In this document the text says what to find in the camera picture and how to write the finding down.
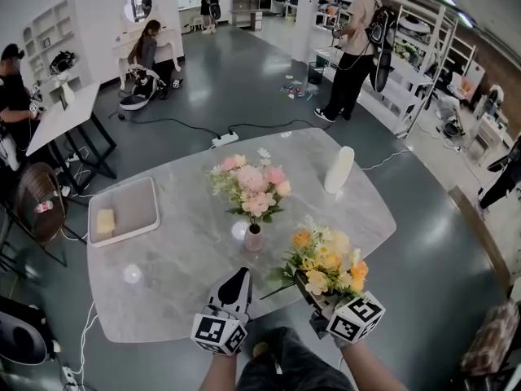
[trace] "white tray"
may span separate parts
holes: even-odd
[[[98,212],[113,209],[116,229],[100,235]],[[152,231],[160,225],[160,211],[152,178],[145,177],[95,195],[89,202],[89,243],[99,248]]]

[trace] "long hair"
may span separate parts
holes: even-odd
[[[143,48],[143,41],[145,39],[145,36],[148,35],[148,31],[152,30],[152,32],[158,32],[161,29],[161,23],[157,20],[150,20],[147,23],[147,26],[145,26],[145,29],[141,32],[141,36],[139,37],[138,43],[136,43],[136,53],[135,55],[138,58],[141,58],[142,48]]]

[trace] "baseball cap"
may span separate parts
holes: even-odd
[[[22,58],[24,58],[24,56],[25,56],[25,52],[18,49],[18,46],[15,43],[10,43],[9,45],[6,46],[6,49],[3,50],[2,59],[0,59],[0,60],[5,61],[6,59],[9,59],[9,58],[22,59]]]

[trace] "flower arrangement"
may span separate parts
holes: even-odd
[[[234,206],[228,212],[246,215],[252,225],[272,222],[272,215],[283,209],[278,205],[291,194],[291,185],[281,167],[271,166],[271,155],[258,150],[260,166],[248,164],[246,156],[234,155],[209,173],[213,194],[226,193]]]
[[[353,249],[348,236],[327,226],[316,224],[310,217],[293,235],[289,258],[284,268],[276,268],[270,280],[293,284],[295,271],[307,277],[306,291],[315,295],[337,294],[340,298],[360,296],[369,271],[360,259],[360,249]]]

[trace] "beige shirt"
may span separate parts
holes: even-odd
[[[342,50],[350,55],[372,55],[374,46],[369,44],[366,29],[373,20],[373,14],[382,6],[381,0],[353,0],[348,8],[351,15],[360,16],[360,24],[357,31],[342,45]]]

